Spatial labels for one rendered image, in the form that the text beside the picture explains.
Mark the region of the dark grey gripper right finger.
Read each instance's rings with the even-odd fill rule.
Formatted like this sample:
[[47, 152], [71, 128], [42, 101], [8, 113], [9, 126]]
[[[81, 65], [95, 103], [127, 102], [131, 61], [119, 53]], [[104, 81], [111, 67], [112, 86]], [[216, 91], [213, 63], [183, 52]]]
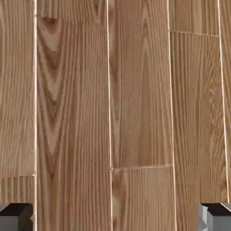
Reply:
[[199, 203], [198, 231], [231, 231], [231, 203]]

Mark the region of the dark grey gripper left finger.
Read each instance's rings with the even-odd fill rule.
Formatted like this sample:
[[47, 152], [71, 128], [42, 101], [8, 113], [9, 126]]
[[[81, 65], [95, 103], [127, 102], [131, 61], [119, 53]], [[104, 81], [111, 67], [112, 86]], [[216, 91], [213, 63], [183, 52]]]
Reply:
[[33, 231], [31, 203], [0, 204], [0, 231]]

